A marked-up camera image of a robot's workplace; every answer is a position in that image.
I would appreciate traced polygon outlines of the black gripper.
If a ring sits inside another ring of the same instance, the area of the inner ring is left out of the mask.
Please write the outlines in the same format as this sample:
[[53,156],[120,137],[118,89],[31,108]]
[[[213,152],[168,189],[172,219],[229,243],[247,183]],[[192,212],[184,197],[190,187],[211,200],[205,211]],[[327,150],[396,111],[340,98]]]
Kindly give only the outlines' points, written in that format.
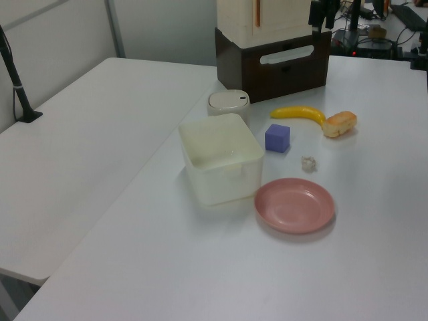
[[311,1],[308,24],[312,33],[320,33],[320,27],[325,23],[326,29],[332,29],[338,11],[337,0]]

